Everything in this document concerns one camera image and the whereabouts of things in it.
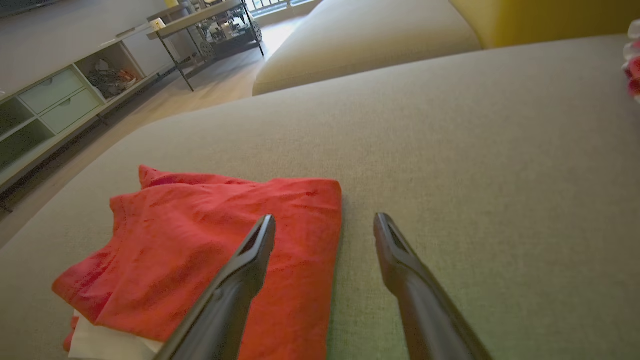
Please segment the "wooden floor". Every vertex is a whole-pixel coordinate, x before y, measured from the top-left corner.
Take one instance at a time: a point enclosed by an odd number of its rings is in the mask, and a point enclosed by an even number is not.
[[[302,17],[262,29],[265,57],[259,49],[215,63],[190,79],[195,92],[174,72],[115,111],[106,126],[96,122],[61,149],[12,192],[3,195],[9,214],[0,210],[0,247],[4,246],[71,179],[136,129],[172,115],[251,97],[253,82]]]

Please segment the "sofa cushion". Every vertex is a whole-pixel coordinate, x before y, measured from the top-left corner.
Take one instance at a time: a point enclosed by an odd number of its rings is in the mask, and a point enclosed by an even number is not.
[[[0,354],[65,357],[71,309],[51,283],[107,243],[109,197],[136,191],[144,163],[340,181],[329,359],[408,356],[378,266],[377,211],[394,217],[495,360],[633,359],[640,105],[620,70],[625,42],[422,61],[137,130],[0,250]]]
[[[475,50],[446,0],[323,0],[267,61],[253,94]]]

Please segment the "gray sofa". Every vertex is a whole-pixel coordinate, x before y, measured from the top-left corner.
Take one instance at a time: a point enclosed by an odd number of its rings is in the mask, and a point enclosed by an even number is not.
[[[448,0],[322,0],[260,70],[253,94],[480,49]]]
[[[394,217],[495,360],[640,357],[640,105],[625,37],[421,61],[137,130],[0,250],[0,354],[63,359],[54,278],[110,237],[141,163],[254,181],[332,177],[344,195],[330,359],[408,356],[374,249]]]

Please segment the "cabinet drawer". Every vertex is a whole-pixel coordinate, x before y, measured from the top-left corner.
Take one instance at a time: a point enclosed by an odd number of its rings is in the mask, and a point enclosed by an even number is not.
[[[20,98],[33,112],[41,113],[83,86],[76,73],[69,69],[25,91]]]
[[[56,134],[60,134],[69,125],[78,121],[89,111],[97,108],[98,105],[100,105],[100,103],[93,97],[91,92],[89,92],[89,90],[83,90],[56,106],[45,115],[42,115],[40,118]]]

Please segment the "yellow cushion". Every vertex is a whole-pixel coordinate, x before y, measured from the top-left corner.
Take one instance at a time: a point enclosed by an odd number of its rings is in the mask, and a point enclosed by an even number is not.
[[[639,0],[450,0],[485,49],[627,32]]]

